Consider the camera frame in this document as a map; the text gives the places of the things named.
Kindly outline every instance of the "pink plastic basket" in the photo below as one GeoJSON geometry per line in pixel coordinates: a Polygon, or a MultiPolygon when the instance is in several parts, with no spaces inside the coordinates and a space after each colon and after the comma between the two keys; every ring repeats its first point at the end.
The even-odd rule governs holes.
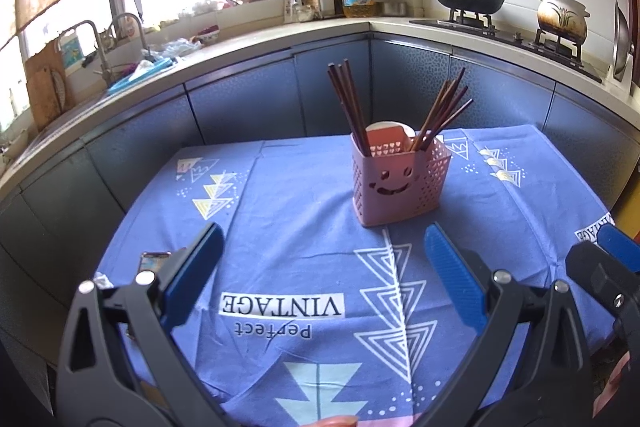
{"type": "Polygon", "coordinates": [[[427,151],[408,149],[411,139],[400,126],[367,133],[371,157],[351,137],[353,207],[364,227],[386,225],[437,208],[451,153],[435,139],[427,151]]]}

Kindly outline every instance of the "light blue tree pattern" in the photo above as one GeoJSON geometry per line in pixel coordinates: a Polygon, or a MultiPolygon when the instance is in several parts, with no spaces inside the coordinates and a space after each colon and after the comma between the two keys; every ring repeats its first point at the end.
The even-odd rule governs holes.
{"type": "Polygon", "coordinates": [[[367,404],[366,401],[333,401],[361,366],[360,363],[284,362],[284,365],[308,398],[308,401],[276,398],[298,425],[329,416],[357,414],[367,404]]]}

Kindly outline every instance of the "bundle of chopsticks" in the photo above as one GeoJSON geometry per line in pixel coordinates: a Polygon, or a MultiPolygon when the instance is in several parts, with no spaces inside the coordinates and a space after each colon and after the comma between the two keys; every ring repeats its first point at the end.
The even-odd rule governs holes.
{"type": "Polygon", "coordinates": [[[371,156],[362,108],[360,107],[358,94],[351,76],[349,61],[345,58],[344,62],[337,66],[334,63],[329,64],[328,73],[331,83],[334,84],[344,115],[349,122],[349,127],[351,127],[351,134],[353,134],[356,146],[363,156],[371,156]]]}
{"type": "Polygon", "coordinates": [[[444,81],[442,87],[440,87],[440,92],[438,93],[435,102],[433,102],[433,106],[431,106],[427,118],[424,120],[424,123],[420,128],[420,132],[415,137],[414,142],[409,149],[410,151],[426,151],[431,145],[433,139],[473,103],[474,99],[470,98],[463,103],[458,110],[456,110],[456,106],[460,103],[462,97],[465,96],[466,90],[468,89],[465,86],[456,94],[464,74],[465,68],[462,68],[460,70],[460,74],[454,81],[444,81]]]}

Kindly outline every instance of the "blue tablecloth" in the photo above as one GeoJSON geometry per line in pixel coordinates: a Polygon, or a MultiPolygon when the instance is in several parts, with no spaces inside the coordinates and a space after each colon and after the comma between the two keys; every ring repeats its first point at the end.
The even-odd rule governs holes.
{"type": "MultiPolygon", "coordinates": [[[[351,203],[347,136],[183,149],[149,183],[98,270],[129,283],[142,251],[175,251],[209,221],[226,250],[174,338],[201,380],[244,425],[303,425],[352,413],[408,425],[474,339],[424,254],[438,221],[491,269],[548,285],[565,256],[610,215],[533,126],[448,130],[454,154],[429,214],[364,229],[351,203]]],[[[572,283],[590,346],[612,318],[572,283]]],[[[500,398],[519,328],[486,403],[500,398]]],[[[152,381],[133,343],[136,370],[152,381]]]]}

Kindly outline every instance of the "human hand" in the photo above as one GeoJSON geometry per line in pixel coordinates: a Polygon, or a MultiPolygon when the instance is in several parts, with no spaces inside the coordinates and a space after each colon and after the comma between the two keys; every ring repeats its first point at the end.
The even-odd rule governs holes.
{"type": "Polygon", "coordinates": [[[600,410],[607,404],[609,400],[616,394],[618,387],[620,386],[620,380],[622,379],[622,368],[625,367],[625,363],[629,361],[630,354],[627,351],[625,356],[620,359],[618,365],[613,368],[609,381],[607,382],[604,390],[593,402],[593,415],[596,416],[600,410]]]}
{"type": "Polygon", "coordinates": [[[323,418],[305,427],[356,427],[357,424],[357,416],[331,416],[331,418],[323,418]]]}

